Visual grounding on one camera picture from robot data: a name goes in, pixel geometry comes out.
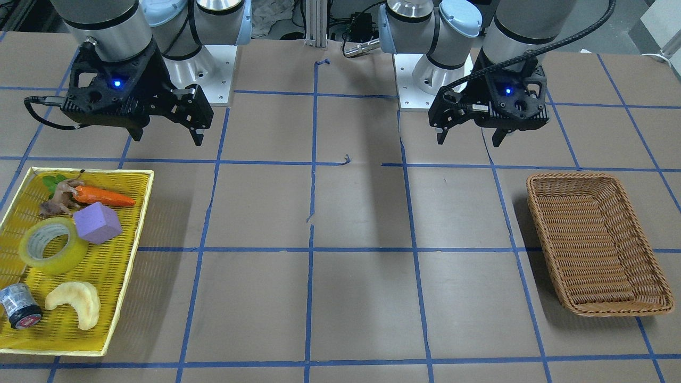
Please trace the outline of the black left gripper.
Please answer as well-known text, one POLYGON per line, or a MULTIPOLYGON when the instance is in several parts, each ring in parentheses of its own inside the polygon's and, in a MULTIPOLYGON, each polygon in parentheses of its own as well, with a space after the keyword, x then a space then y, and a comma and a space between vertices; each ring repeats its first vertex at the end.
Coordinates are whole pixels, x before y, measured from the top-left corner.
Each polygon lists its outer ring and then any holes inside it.
POLYGON ((434 99, 429 124, 442 145, 450 128, 473 120, 482 128, 496 129, 492 145, 501 146, 510 131, 542 128, 550 119, 545 102, 546 77, 538 58, 524 59, 519 68, 502 68, 468 80, 460 92, 449 90, 434 99))

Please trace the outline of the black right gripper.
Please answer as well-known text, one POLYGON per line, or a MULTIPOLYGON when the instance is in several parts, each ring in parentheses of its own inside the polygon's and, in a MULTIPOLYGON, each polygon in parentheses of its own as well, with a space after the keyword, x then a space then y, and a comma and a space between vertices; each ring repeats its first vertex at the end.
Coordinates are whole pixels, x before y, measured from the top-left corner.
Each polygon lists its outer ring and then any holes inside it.
POLYGON ((155 41, 136 56, 107 62, 93 40, 82 42, 71 66, 70 85, 61 111, 76 128, 125 128, 133 141, 141 141, 151 116, 163 116, 187 128, 196 146, 214 116, 199 85, 178 89, 155 41))

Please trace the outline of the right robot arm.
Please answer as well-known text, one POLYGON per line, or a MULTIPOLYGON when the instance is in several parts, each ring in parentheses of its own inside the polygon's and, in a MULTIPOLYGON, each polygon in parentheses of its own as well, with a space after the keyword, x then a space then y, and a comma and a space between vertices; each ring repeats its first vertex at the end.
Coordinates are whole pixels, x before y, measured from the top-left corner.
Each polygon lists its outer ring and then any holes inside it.
POLYGON ((140 141, 151 116, 184 126, 194 144, 211 127, 225 64, 210 47, 252 36, 250 1, 53 1, 78 42, 66 95, 37 97, 72 124, 124 128, 140 141))

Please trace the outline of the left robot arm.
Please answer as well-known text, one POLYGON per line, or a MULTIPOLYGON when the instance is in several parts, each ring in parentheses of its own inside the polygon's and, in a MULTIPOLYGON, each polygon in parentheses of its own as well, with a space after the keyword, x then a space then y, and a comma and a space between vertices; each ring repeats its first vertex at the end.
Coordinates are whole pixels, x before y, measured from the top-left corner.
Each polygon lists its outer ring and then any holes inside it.
POLYGON ((542 128, 546 109, 545 53, 596 31, 613 14, 615 1, 603 15, 571 36, 559 39, 574 1, 500 1, 489 27, 469 1, 385 1, 379 11, 381 50, 419 54, 413 75, 419 88, 433 95, 429 125, 442 145, 458 124, 474 121, 494 129, 492 145, 515 131, 542 128), (463 70, 474 40, 484 41, 469 75, 463 70))

